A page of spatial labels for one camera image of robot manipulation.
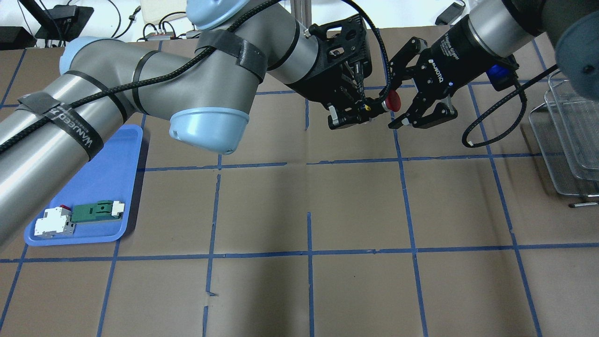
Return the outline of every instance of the grid of blue tape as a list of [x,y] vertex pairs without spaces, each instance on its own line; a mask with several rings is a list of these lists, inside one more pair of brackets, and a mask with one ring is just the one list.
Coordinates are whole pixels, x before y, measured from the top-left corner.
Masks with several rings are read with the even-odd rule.
[[[542,55],[539,51],[539,48],[536,42],[533,42],[533,46],[537,52],[541,65],[544,69],[546,69],[546,64],[542,58]],[[159,44],[159,50],[162,48],[162,42]],[[6,93],[2,97],[2,101],[0,101],[0,108],[2,107],[17,107],[16,104],[5,104],[6,99],[8,97],[8,93],[14,83],[14,79],[17,76],[17,72],[23,62],[23,58],[25,57],[26,51],[24,50],[15,72],[9,82]],[[485,85],[490,84],[490,82],[473,82],[468,85],[468,89],[470,91],[470,95],[474,104],[474,109],[477,115],[480,115],[478,105],[476,103],[476,97],[474,96],[474,91],[472,89],[475,85]],[[405,88],[413,87],[411,85],[405,85]],[[367,89],[381,89],[380,87],[369,87]],[[278,94],[292,94],[294,91],[269,91],[269,92],[258,92],[258,95],[278,95]],[[310,125],[310,115],[309,115],[309,105],[308,101],[305,102],[305,129],[307,130]],[[144,128],[146,123],[146,116],[143,116],[141,127]],[[481,124],[481,131],[483,134],[484,140],[487,140],[484,123]],[[516,255],[516,260],[518,262],[518,268],[521,274],[522,283],[524,285],[528,305],[530,308],[531,316],[534,322],[534,326],[536,329],[537,337],[542,337],[541,328],[539,325],[539,320],[535,311],[534,302],[532,299],[532,295],[530,292],[530,287],[528,285],[527,276],[525,273],[525,268],[522,263],[522,258],[520,255],[521,250],[528,249],[563,249],[563,248],[598,248],[599,242],[593,243],[558,243],[558,244],[539,244],[539,245],[520,245],[516,239],[515,234],[512,230],[512,222],[510,219],[510,213],[507,207],[506,199],[503,194],[503,189],[501,187],[501,181],[499,175],[497,173],[497,168],[495,165],[495,159],[497,158],[517,158],[517,157],[536,157],[539,154],[493,154],[491,151],[491,147],[487,146],[487,154],[486,155],[456,155],[456,156],[445,156],[445,157],[402,157],[401,148],[398,141],[397,131],[394,130],[394,142],[395,148],[397,151],[396,158],[377,158],[377,159],[364,159],[364,160],[335,160],[335,161],[320,161],[318,163],[308,163],[307,165],[328,165],[328,164],[354,164],[354,163],[386,163],[386,162],[397,162],[400,170],[400,178],[401,178],[401,189],[403,192],[406,215],[407,215],[407,223],[408,223],[408,231],[410,236],[410,248],[389,248],[389,249],[345,249],[345,250],[313,250],[312,249],[312,226],[311,226],[311,213],[307,214],[307,247],[306,251],[286,251],[286,252],[266,252],[266,253],[248,253],[248,254],[215,254],[214,253],[214,241],[216,236],[216,225],[217,225],[217,213],[218,213],[218,204],[219,204],[219,190],[220,190],[220,182],[221,175],[217,175],[216,181],[216,189],[214,195],[214,209],[213,209],[213,223],[211,229],[211,237],[210,237],[210,252],[208,254],[194,254],[194,255],[154,255],[154,256],[119,256],[119,246],[120,240],[116,241],[114,246],[114,252],[112,257],[73,257],[73,258],[26,258],[28,246],[27,244],[23,248],[20,258],[15,259],[0,259],[0,263],[16,263],[17,269],[13,278],[13,282],[11,288],[9,290],[4,308],[2,310],[2,316],[0,317],[0,329],[2,329],[2,325],[4,320],[6,319],[6,315],[9,309],[10,301],[12,299],[16,284],[19,280],[19,275],[21,268],[24,263],[52,263],[52,262],[77,262],[77,261],[110,261],[110,272],[108,275],[108,282],[106,285],[106,290],[104,294],[104,300],[102,303],[101,315],[98,323],[98,331],[97,336],[102,335],[102,328],[104,325],[104,317],[105,312],[108,306],[108,298],[110,296],[110,288],[112,285],[114,268],[118,261],[144,261],[144,260],[188,260],[188,259],[206,259],[208,260],[208,270],[206,276],[206,292],[209,296],[213,296],[214,294],[211,292],[211,279],[212,279],[212,265],[214,259],[220,258],[264,258],[264,257],[284,257],[284,256],[307,256],[308,257],[308,284],[309,284],[309,313],[310,313],[310,336],[314,337],[315,328],[314,328],[314,279],[313,279],[313,261],[312,258],[315,255],[348,255],[348,254],[411,254],[413,260],[413,268],[414,275],[416,281],[416,291],[418,293],[418,304],[420,310],[420,319],[422,322],[422,331],[425,337],[428,337],[428,328],[426,325],[426,313],[425,313],[425,304],[422,295],[422,286],[420,284],[420,272],[418,266],[418,253],[423,252],[473,252],[473,251],[504,251],[511,250],[514,251]],[[482,159],[487,158],[492,167],[492,171],[495,178],[495,183],[497,184],[497,191],[500,195],[501,204],[503,206],[504,215],[506,217],[506,223],[508,229],[510,231],[510,235],[512,238],[511,245],[503,245],[503,246],[460,246],[460,247],[429,247],[429,248],[419,248],[416,245],[416,241],[414,238],[414,231],[412,227],[412,216],[410,213],[410,202],[409,195],[406,188],[406,177],[404,174],[403,164],[406,161],[421,161],[421,160],[466,160],[466,159]],[[222,157],[218,157],[218,164],[216,166],[203,166],[203,167],[154,167],[154,168],[143,168],[142,171],[176,171],[176,170],[227,170],[227,169],[242,169],[247,167],[276,167],[276,166],[285,166],[287,163],[262,163],[262,164],[238,164],[238,165],[223,165]],[[208,324],[208,312],[209,307],[205,306],[203,310],[202,317],[202,335],[206,335],[207,324]]]

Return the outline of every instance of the blue tray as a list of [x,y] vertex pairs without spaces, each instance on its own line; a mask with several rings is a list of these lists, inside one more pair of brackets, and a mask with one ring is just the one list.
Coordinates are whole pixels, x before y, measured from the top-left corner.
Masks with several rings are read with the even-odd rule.
[[[72,208],[100,200],[118,200],[125,203],[125,212],[120,221],[76,225],[71,236],[59,234],[45,239],[34,236],[34,220],[25,228],[25,242],[30,246],[73,245],[111,242],[123,236],[129,220],[142,138],[143,131],[139,126],[122,126],[106,142],[102,151],[85,164],[46,207],[64,204]],[[43,214],[42,211],[37,218],[43,217]]]

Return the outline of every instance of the white wall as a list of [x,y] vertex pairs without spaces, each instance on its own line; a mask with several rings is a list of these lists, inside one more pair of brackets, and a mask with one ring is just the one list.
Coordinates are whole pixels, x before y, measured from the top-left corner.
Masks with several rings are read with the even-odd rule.
[[[140,0],[113,0],[118,6],[122,25],[120,32],[129,23],[129,15],[139,6]],[[410,27],[410,26],[429,26],[434,25],[435,19],[453,0],[355,0],[371,17],[375,25],[379,28],[390,27]],[[44,0],[48,8],[56,4],[66,4],[66,0]],[[91,35],[99,37],[109,37],[115,30],[118,17],[114,7],[105,0],[73,0],[72,4],[80,6],[93,7],[94,14],[89,23],[82,32],[82,35]],[[282,1],[289,11],[291,11],[290,0]],[[25,10],[25,17],[33,33],[37,32],[40,25]],[[326,23],[335,20],[341,20],[353,15],[354,10],[347,4],[339,0],[312,0],[312,19],[314,23]],[[191,23],[186,19],[172,21],[176,33],[181,34],[192,29]],[[1,26],[23,26],[26,28],[25,21],[17,5],[17,0],[0,0],[0,25]],[[127,34],[121,40],[135,41],[142,37],[144,26],[141,13],[137,15],[137,21],[133,24]]]

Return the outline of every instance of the black strap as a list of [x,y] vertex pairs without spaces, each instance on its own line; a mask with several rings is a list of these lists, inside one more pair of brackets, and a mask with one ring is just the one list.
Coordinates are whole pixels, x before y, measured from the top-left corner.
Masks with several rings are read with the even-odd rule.
[[[159,51],[152,50],[151,52],[148,52],[147,54],[145,54],[144,57],[142,57],[140,59],[140,61],[137,62],[137,67],[135,67],[135,71],[133,72],[133,81],[132,82],[137,82],[137,81],[140,80],[141,71],[143,70],[144,65],[152,57],[152,55],[158,54],[158,53],[159,53]],[[148,112],[141,105],[140,90],[139,90],[139,88],[133,88],[133,90],[131,91],[131,94],[133,95],[133,102],[137,106],[137,109],[141,113],[145,113],[146,115],[149,115]]]
[[272,66],[267,68],[268,71],[275,70],[276,68],[282,66],[285,63],[285,61],[287,61],[287,59],[291,56],[291,53],[294,52],[295,47],[297,46],[298,41],[300,40],[300,34],[301,34],[300,23],[296,20],[295,21],[295,36],[294,36],[294,40],[291,42],[291,46],[289,46],[289,48],[285,52],[285,55],[283,55],[283,57],[281,59],[279,59]]
[[237,65],[251,71],[260,80],[264,81],[268,60],[266,55],[249,41],[222,29],[203,31],[199,36],[198,49],[214,47],[221,52],[237,58]]
[[38,91],[25,95],[18,101],[36,115],[49,118],[57,127],[69,134],[87,152],[89,160],[104,147],[98,132],[70,105]]
[[[82,79],[95,85],[101,91],[108,90],[108,87],[106,85],[102,84],[102,82],[100,82],[98,79],[96,79],[96,78],[92,77],[91,75],[88,75],[82,71],[69,70],[65,74],[81,77]],[[108,97],[114,103],[114,105],[117,108],[119,108],[120,114],[121,114],[121,116],[123,116],[123,123],[125,123],[127,121],[127,110],[125,109],[125,106],[123,105],[123,103],[121,103],[120,99],[118,99],[118,97],[116,97],[115,94],[110,94],[110,95],[108,95]]]

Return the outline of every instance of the white connector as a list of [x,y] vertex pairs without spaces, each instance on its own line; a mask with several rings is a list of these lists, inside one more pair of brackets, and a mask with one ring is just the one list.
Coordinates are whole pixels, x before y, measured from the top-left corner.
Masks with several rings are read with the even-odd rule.
[[113,202],[113,210],[110,213],[115,218],[118,218],[125,211],[125,204],[120,201]]
[[72,235],[75,224],[71,222],[71,211],[62,207],[48,208],[44,217],[35,222],[34,235],[51,238],[54,235]]

